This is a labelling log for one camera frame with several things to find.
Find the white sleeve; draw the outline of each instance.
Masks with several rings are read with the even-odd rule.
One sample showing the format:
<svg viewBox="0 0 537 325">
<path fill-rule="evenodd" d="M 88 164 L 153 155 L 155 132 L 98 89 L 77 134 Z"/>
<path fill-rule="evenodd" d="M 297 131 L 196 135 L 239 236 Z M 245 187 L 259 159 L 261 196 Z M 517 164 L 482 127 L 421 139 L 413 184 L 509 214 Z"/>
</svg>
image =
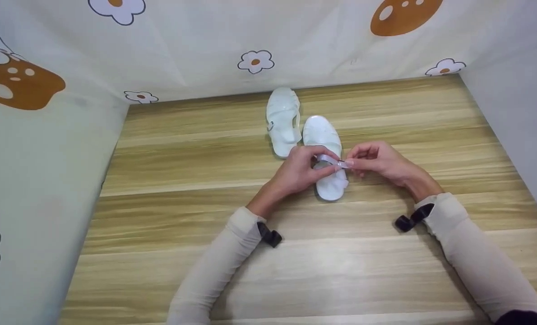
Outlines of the white sleeve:
<svg viewBox="0 0 537 325">
<path fill-rule="evenodd" d="M 257 222 L 264 218 L 238 208 L 227 226 L 192 267 L 176 291 L 166 325 L 209 324 L 209 314 L 236 269 L 262 239 Z"/>
<path fill-rule="evenodd" d="M 451 194 L 426 198 L 434 203 L 425 224 L 443 247 L 475 302 L 493 321 L 514 309 L 537 313 L 537 293 L 509 257 L 475 225 Z"/>
</svg>

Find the finger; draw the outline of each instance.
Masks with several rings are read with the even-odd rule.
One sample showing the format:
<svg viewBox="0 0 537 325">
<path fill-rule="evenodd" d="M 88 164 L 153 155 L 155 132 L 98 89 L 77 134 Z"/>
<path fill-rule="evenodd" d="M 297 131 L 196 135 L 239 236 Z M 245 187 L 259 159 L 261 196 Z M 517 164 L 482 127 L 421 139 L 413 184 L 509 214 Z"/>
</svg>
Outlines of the finger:
<svg viewBox="0 0 537 325">
<path fill-rule="evenodd" d="M 312 169 L 310 171 L 311 179 L 312 179 L 313 182 L 316 182 L 319 179 L 322 179 L 324 177 L 327 177 L 327 176 L 330 176 L 330 175 L 334 174 L 335 172 L 337 172 L 340 169 L 341 169 L 341 167 L 333 166 L 333 165 L 330 165 L 330 166 L 327 166 L 327 167 L 324 167 L 324 168 L 321 168 L 321 169 Z"/>
<path fill-rule="evenodd" d="M 347 159 L 345 163 L 352 169 L 361 169 L 362 171 L 378 172 L 382 168 L 381 162 L 378 159 Z"/>
<path fill-rule="evenodd" d="M 308 152 L 312 156 L 316 156 L 318 154 L 326 154 L 327 156 L 333 157 L 335 160 L 341 160 L 337 154 L 332 152 L 331 150 L 328 150 L 325 146 L 305 146 L 305 148 L 308 148 Z"/>
<path fill-rule="evenodd" d="M 379 147 L 371 147 L 367 152 L 367 159 L 376 159 L 379 156 Z"/>
<path fill-rule="evenodd" d="M 349 150 L 349 153 L 347 154 L 347 158 L 355 158 L 360 153 L 367 153 L 372 146 L 376 145 L 376 141 L 370 141 L 370 142 L 363 142 L 361 144 L 357 144 L 354 146 L 351 150 Z"/>
<path fill-rule="evenodd" d="M 376 154 L 379 151 L 379 148 L 384 144 L 384 141 L 370 141 L 357 144 L 357 146 L 354 146 L 349 151 L 349 153 L 347 154 L 347 158 L 356 158 L 357 155 L 360 153 L 368 154 L 370 150 L 374 151 Z"/>
</svg>

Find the wood grain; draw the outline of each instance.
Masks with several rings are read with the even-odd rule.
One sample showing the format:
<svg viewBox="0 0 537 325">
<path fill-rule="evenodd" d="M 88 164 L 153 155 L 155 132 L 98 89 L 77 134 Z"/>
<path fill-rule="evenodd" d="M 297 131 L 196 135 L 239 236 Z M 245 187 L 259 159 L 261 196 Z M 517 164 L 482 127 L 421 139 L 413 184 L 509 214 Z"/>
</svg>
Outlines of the wood grain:
<svg viewBox="0 0 537 325">
<path fill-rule="evenodd" d="M 270 94 L 132 106 L 79 258 L 61 324 L 163 324 L 190 266 L 281 164 Z M 537 290 L 537 204 L 458 76 L 298 90 L 345 152 L 393 144 L 458 196 Z M 313 190 L 271 219 L 212 312 L 214 324 L 487 323 L 422 227 L 400 235 L 405 191 L 376 175 L 335 203 Z"/>
</svg>

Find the white strap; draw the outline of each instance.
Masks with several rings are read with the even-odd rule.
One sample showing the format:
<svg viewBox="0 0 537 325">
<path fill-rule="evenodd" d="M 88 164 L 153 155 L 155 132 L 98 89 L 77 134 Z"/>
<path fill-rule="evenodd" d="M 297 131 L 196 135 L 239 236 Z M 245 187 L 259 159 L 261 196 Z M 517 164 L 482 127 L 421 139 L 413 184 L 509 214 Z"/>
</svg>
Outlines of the white strap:
<svg viewBox="0 0 537 325">
<path fill-rule="evenodd" d="M 326 161 L 327 163 L 331 165 L 338 165 L 339 167 L 343 169 L 348 169 L 349 166 L 347 166 L 347 163 L 343 160 L 336 160 L 335 158 L 328 156 L 326 154 L 319 154 L 316 156 L 317 161 Z"/>
</svg>

